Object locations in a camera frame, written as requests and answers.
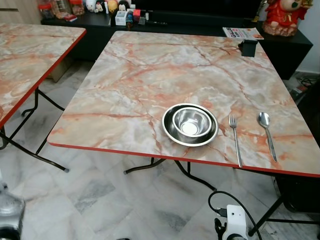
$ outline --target metal plate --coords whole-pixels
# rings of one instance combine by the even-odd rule
[[[186,108],[186,107],[193,107],[193,108],[198,108],[205,113],[208,114],[212,121],[211,129],[208,134],[201,136],[201,137],[193,137],[193,138],[186,138],[186,136],[182,136],[174,127],[173,125],[173,115],[175,112],[179,109]],[[198,147],[198,146],[203,146],[208,143],[210,143],[213,139],[218,134],[219,131],[219,124],[216,119],[216,117],[206,108],[203,106],[193,104],[193,103],[180,103],[176,104],[172,107],[170,107],[167,111],[165,111],[163,117],[162,117],[162,127],[165,132],[165,134],[174,142],[188,146],[188,147]]]

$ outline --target figurine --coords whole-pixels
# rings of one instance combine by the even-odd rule
[[[103,12],[104,8],[102,7],[101,3],[99,1],[96,2],[95,4],[95,13]]]
[[[85,6],[88,9],[88,11],[94,13],[96,10],[96,0],[86,0]]]
[[[118,3],[116,0],[108,1],[108,10],[110,15],[113,15],[118,10]]]
[[[267,0],[266,21],[262,28],[267,34],[293,36],[296,34],[298,19],[305,19],[312,0]]]
[[[119,1],[119,11],[125,12],[129,8],[129,3],[126,0]]]
[[[128,11],[125,19],[125,26],[128,29],[128,31],[131,30],[133,24],[134,24],[134,12]]]

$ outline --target magazine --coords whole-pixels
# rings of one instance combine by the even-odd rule
[[[258,30],[254,28],[235,28],[223,27],[222,28],[227,38],[233,39],[249,39],[249,40],[263,40],[264,37],[260,35]]]

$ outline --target red decoration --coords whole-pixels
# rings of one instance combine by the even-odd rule
[[[263,30],[271,35],[293,36],[297,32],[298,19],[305,19],[312,0],[268,0]]]

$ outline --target black cable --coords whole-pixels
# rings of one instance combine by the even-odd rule
[[[306,88],[310,88],[313,84],[320,80],[319,76],[304,76],[304,77],[296,77],[298,83],[303,85]]]
[[[229,197],[233,198],[238,204],[240,204],[240,206],[244,209],[244,211],[246,212],[246,214],[248,215],[248,217],[250,218],[252,224],[253,224],[253,227],[255,228],[256,230],[256,233],[258,234],[258,237],[259,237],[259,240],[262,240],[262,237],[261,237],[261,234],[259,232],[259,229],[254,221],[254,219],[252,218],[252,216],[250,215],[250,213],[248,212],[248,210],[246,209],[246,207],[233,195],[231,195],[230,193],[226,192],[226,191],[214,191],[213,193],[210,194],[209,198],[208,198],[208,204],[209,204],[209,207],[216,213],[218,213],[219,211],[217,209],[214,209],[214,207],[211,205],[211,198],[213,197],[213,195],[215,194],[225,194],[225,195],[228,195]]]

